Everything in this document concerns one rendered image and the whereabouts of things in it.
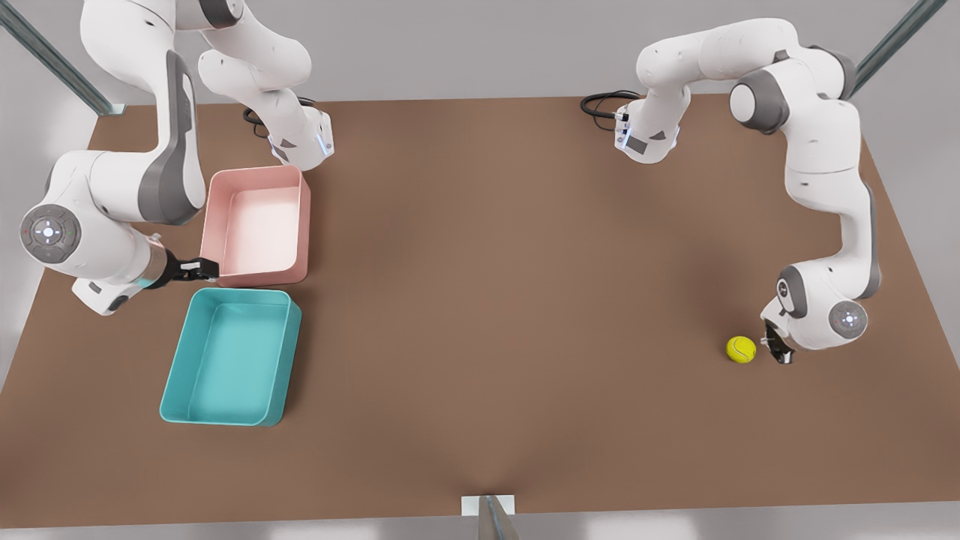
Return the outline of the pink rectangular tray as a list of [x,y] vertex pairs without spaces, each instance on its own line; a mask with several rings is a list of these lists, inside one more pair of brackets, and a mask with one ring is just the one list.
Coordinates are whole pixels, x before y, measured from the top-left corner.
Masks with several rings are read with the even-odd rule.
[[227,169],[211,178],[201,257],[220,287],[297,284],[308,276],[311,192],[295,166]]

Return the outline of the teal rectangular tray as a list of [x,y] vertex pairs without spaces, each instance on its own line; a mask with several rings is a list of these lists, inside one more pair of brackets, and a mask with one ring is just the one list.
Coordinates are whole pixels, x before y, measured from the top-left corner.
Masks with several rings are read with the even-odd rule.
[[284,291],[194,293],[159,403],[165,422],[273,427],[284,416],[302,310]]

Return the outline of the silver frame post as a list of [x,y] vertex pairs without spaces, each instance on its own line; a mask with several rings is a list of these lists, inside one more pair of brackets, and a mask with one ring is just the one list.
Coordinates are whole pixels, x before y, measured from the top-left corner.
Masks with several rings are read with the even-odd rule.
[[124,114],[123,103],[110,102],[9,0],[0,0],[0,26],[97,116]]
[[855,71],[854,96],[949,0],[916,0],[906,14],[867,52]]
[[514,495],[462,496],[460,515],[477,518],[477,540],[519,540],[512,522]]

